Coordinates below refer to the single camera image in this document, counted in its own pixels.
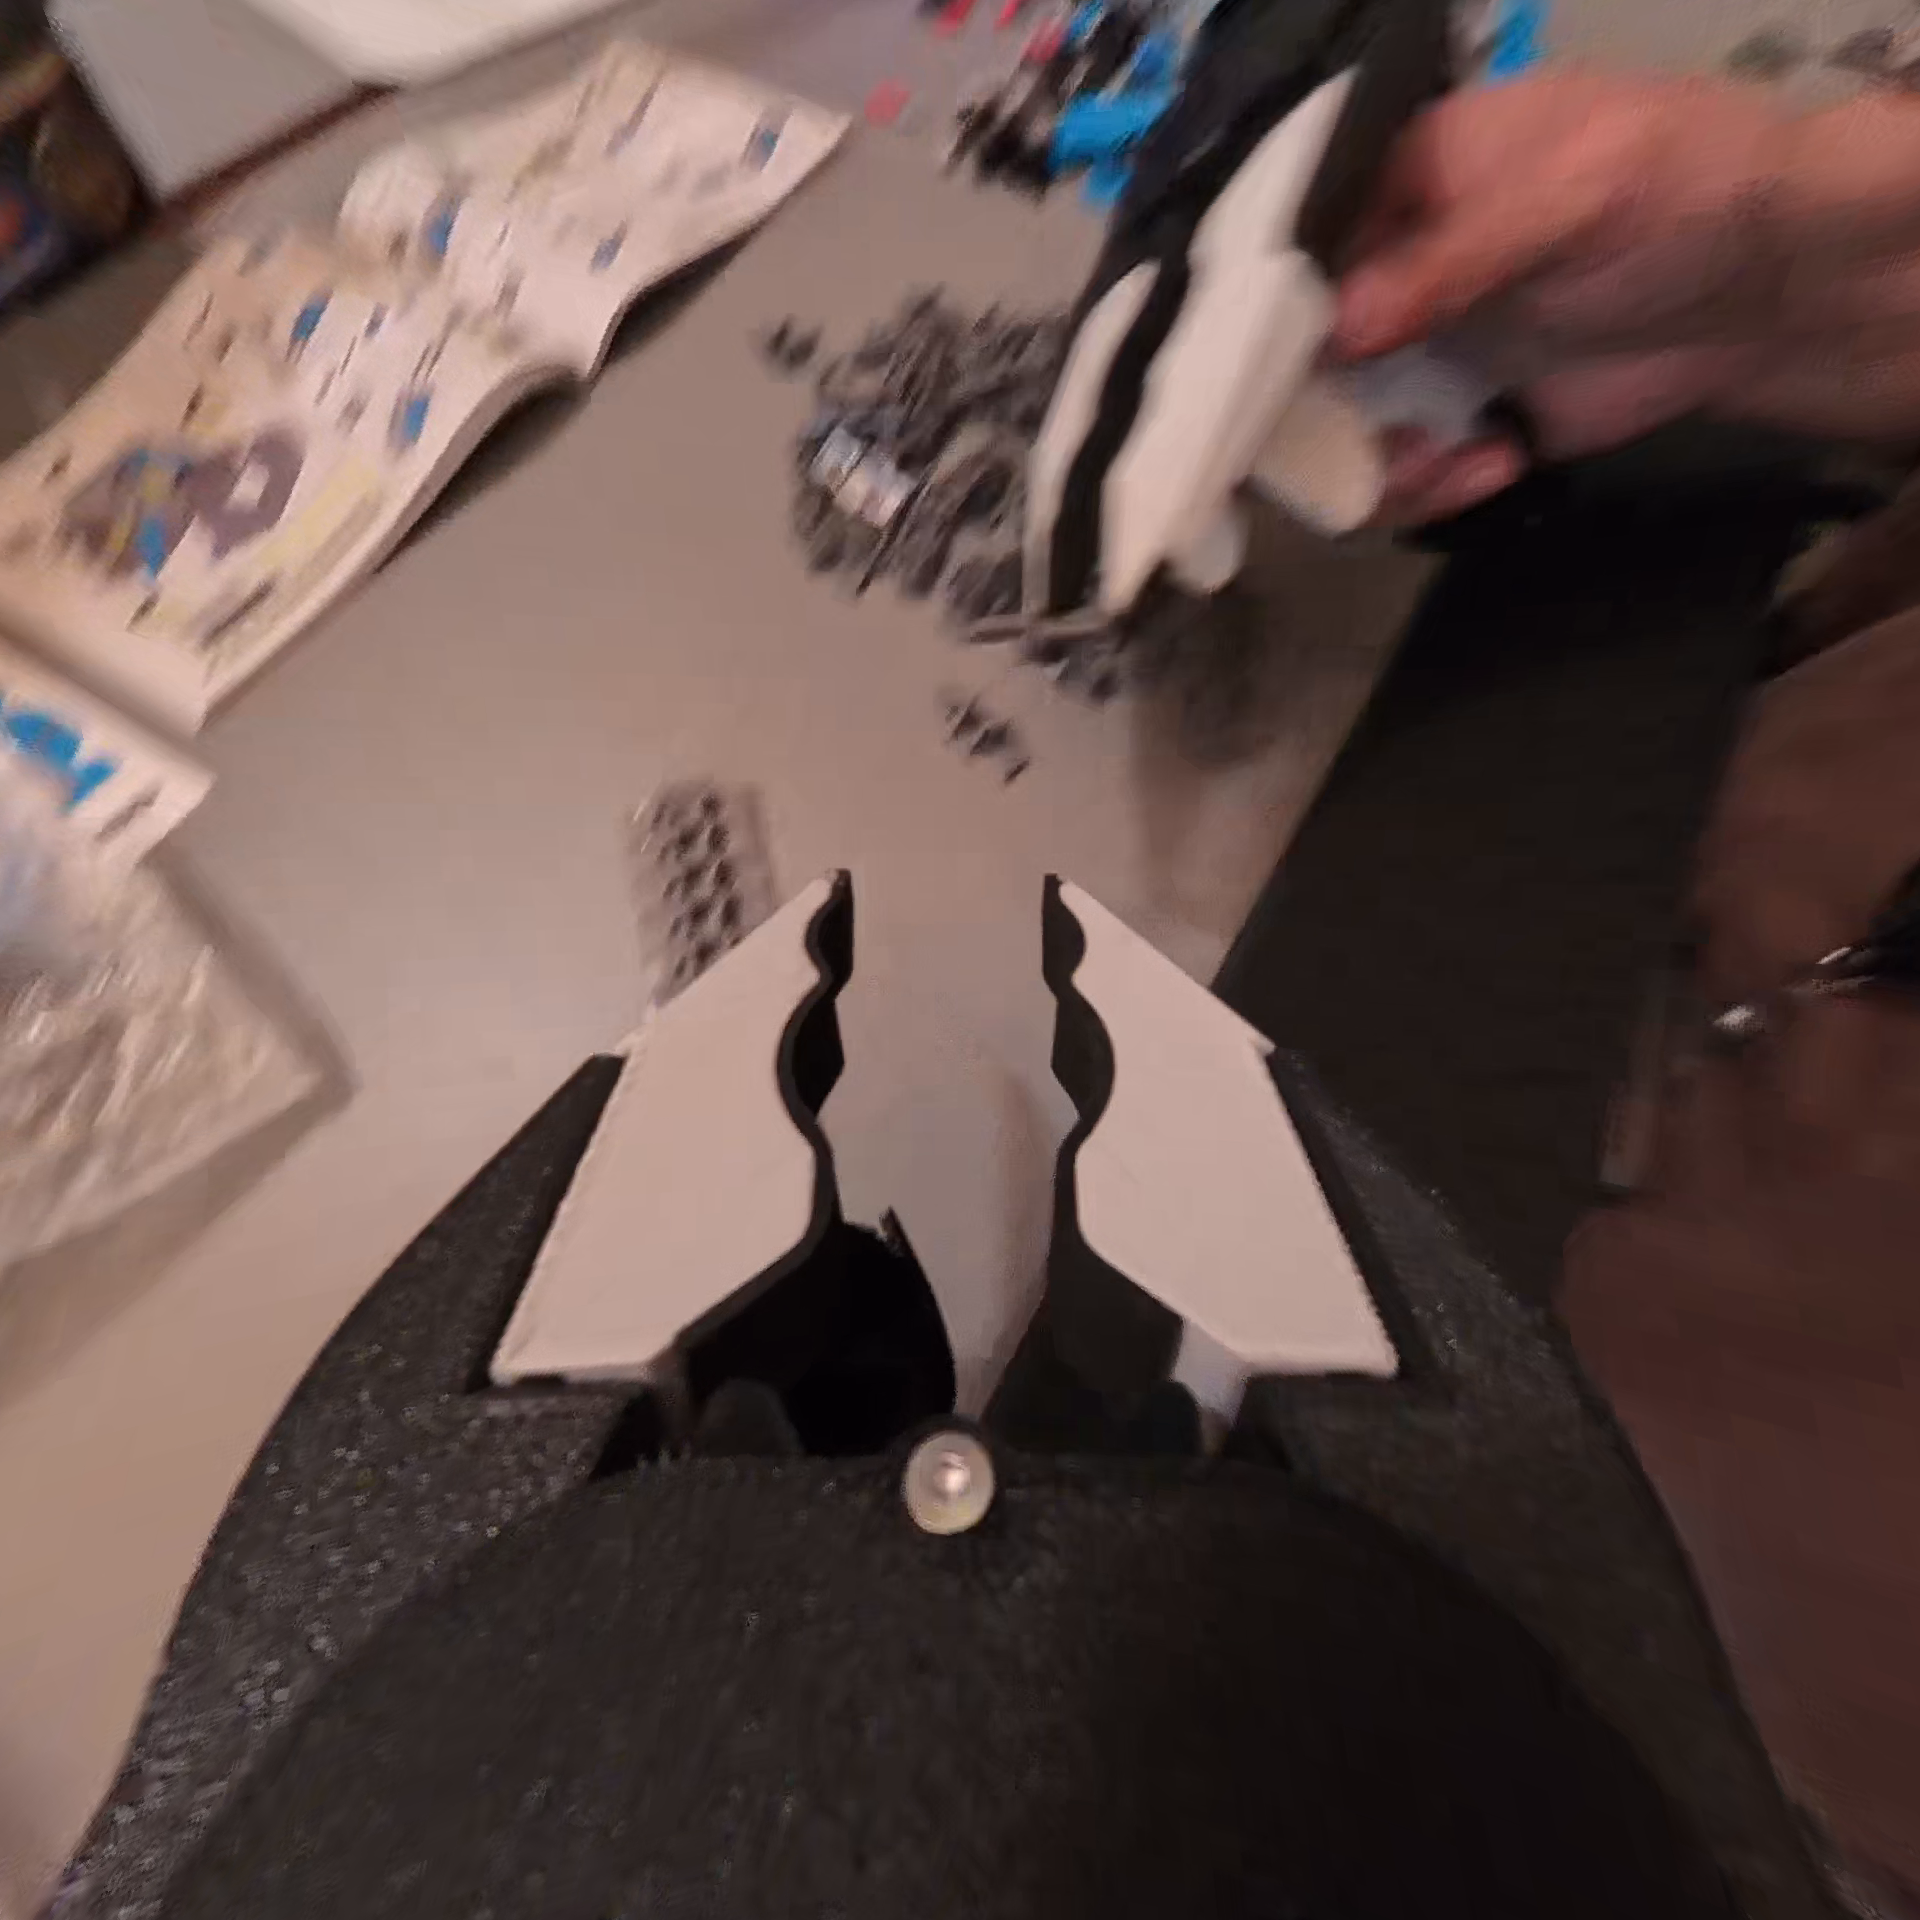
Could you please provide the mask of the person's right forearm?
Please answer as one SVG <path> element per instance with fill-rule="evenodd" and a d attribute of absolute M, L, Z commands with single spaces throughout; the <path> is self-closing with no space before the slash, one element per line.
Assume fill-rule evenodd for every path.
<path fill-rule="evenodd" d="M 1918 437 L 1918 95 L 1857 95 L 1793 127 L 1787 371 L 1803 410 L 1871 444 Z"/>

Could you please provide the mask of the pile of grey track pieces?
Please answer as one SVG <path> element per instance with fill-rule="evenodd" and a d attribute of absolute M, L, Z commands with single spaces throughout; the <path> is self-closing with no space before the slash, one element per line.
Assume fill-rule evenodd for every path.
<path fill-rule="evenodd" d="M 1169 694 L 1195 729 L 1228 735 L 1259 678 L 1262 617 L 1245 589 L 1154 584 L 1125 614 L 1022 607 L 1025 466 L 1066 347 L 1060 308 L 962 308 L 942 289 L 906 294 L 833 355 L 812 327 L 771 327 L 768 366 L 812 378 L 790 535 L 809 572 L 852 592 L 893 584 L 961 644 L 1084 703 Z"/>

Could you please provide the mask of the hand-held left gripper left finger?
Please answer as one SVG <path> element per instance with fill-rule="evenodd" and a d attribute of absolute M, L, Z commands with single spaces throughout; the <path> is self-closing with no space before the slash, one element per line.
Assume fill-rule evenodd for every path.
<path fill-rule="evenodd" d="M 823 1247 L 852 958 L 852 874 L 830 868 L 641 1025 L 497 1343 L 497 1389 L 654 1384 Z"/>

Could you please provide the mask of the heap of blue black bricks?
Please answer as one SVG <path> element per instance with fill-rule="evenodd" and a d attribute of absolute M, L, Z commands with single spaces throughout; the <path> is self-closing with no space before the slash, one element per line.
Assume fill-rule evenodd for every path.
<path fill-rule="evenodd" d="M 1144 158 L 1157 205 L 1357 74 L 1300 208 L 1347 214 L 1417 109 L 1535 68 L 1546 18 L 1551 4 L 1056 4 L 950 111 L 942 168 L 1025 196 L 1081 180 L 1109 208 Z"/>

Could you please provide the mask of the person's right hand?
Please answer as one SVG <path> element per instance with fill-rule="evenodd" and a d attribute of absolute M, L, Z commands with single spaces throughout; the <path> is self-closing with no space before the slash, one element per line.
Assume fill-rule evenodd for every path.
<path fill-rule="evenodd" d="M 1617 77 L 1455 95 L 1402 132 L 1338 277 L 1332 349 L 1466 340 L 1529 437 L 1391 429 L 1380 520 L 1435 523 L 1542 459 L 1703 413 L 1840 437 L 1787 330 L 1812 118 Z"/>

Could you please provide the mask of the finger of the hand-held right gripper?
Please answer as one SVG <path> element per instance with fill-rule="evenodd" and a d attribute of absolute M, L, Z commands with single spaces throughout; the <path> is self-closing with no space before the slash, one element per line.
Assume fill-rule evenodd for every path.
<path fill-rule="evenodd" d="M 1074 321 L 1035 444 L 1022 474 L 1022 612 L 1062 617 L 1129 612 L 1157 570 L 1201 582 L 1201 523 L 1165 465 L 1144 466 L 1140 437 L 1190 437 L 1150 375 L 1181 338 L 1191 267 L 1144 258 L 1090 294 Z"/>
<path fill-rule="evenodd" d="M 1354 85 L 1341 70 L 1288 109 L 1190 239 L 1185 296 L 1109 465 L 1112 607 L 1213 528 L 1331 333 L 1332 290 L 1297 221 Z"/>

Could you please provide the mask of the crumpled clear plastic bag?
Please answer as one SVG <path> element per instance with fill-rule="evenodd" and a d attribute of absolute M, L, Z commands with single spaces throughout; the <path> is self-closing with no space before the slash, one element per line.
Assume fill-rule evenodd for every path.
<path fill-rule="evenodd" d="M 164 858 L 2 766 L 2 1268 L 105 1231 L 321 1099 L 334 1045 Z"/>

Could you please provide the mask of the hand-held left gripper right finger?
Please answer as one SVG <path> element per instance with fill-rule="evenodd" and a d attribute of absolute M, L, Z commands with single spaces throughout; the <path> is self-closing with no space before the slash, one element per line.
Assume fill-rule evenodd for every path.
<path fill-rule="evenodd" d="M 1044 1263 L 1062 1363 L 1093 1389 L 1398 1378 L 1270 1039 L 1060 874 L 1043 977 L 1071 1105 Z"/>

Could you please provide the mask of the building instruction booklet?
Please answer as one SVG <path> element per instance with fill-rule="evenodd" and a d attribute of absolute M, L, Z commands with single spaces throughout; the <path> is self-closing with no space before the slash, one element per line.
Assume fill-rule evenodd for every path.
<path fill-rule="evenodd" d="M 852 118 L 649 40 L 371 156 L 329 227 L 227 236 L 2 466 L 2 635 L 180 730 L 365 584 L 638 302 Z"/>

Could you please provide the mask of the grey desk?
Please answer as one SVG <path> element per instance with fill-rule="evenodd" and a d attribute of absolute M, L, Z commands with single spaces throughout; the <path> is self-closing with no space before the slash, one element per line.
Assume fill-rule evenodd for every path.
<path fill-rule="evenodd" d="M 1030 1319 L 1069 1116 L 1044 1061 L 1043 874 L 1210 977 L 1380 689 L 1429 565 L 1259 525 L 1278 635 L 1228 735 L 1093 704 L 896 589 L 809 576 L 804 397 L 758 353 L 909 290 L 1047 308 L 1099 218 L 856 127 L 732 261 L 644 308 L 586 391 L 507 421 L 373 582 L 202 730 L 180 874 L 299 993 L 347 1089 L 2 1279 L 2 1915 L 30 1918 L 121 1771 L 202 1545 L 350 1307 L 479 1162 L 641 1017 L 626 820 L 758 786 L 782 882 L 848 868 L 856 973 L 827 1140 L 896 1210 L 962 1403 Z M 1000 783 L 942 686 L 1030 742 Z"/>

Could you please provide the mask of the blue sticker sheet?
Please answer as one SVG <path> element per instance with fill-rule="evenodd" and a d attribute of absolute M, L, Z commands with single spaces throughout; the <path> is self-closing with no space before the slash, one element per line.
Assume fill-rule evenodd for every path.
<path fill-rule="evenodd" d="M 180 745 L 11 644 L 2 644 L 2 754 L 36 766 L 61 816 L 124 868 L 180 832 L 215 786 Z"/>

